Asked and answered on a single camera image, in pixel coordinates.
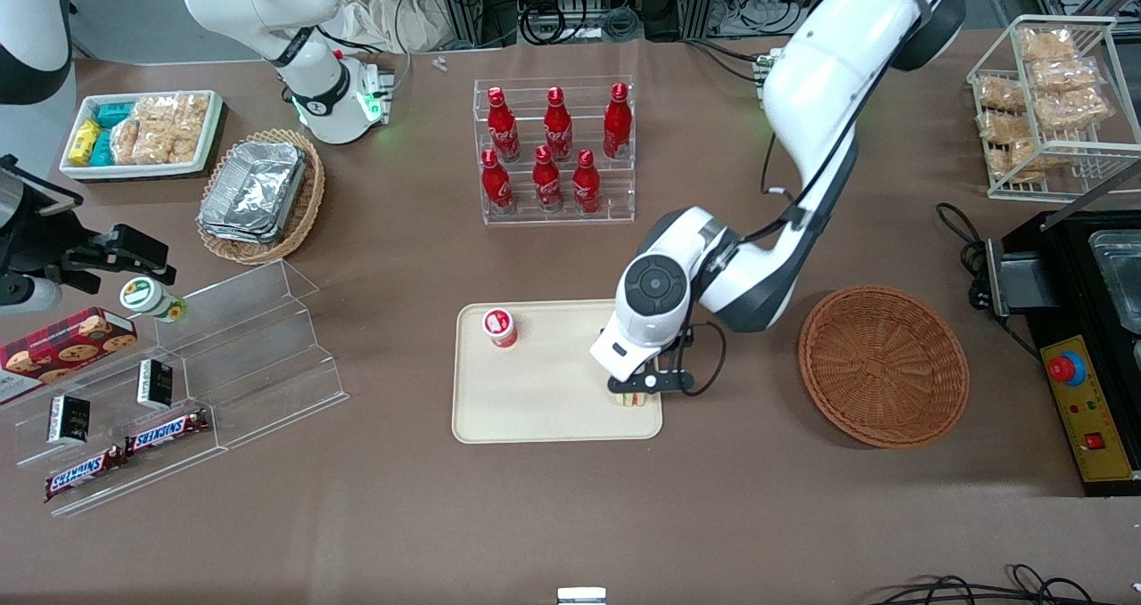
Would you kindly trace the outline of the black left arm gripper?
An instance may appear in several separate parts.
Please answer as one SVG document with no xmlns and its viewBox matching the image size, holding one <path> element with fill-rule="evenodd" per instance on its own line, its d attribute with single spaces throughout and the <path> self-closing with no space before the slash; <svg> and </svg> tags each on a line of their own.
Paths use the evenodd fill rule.
<svg viewBox="0 0 1141 605">
<path fill-rule="evenodd" d="M 645 361 L 625 380 L 615 377 L 608 379 L 608 392 L 614 395 L 683 394 L 693 386 L 695 386 L 694 376 L 687 369 L 679 368 L 672 355 L 659 355 Z"/>
</svg>

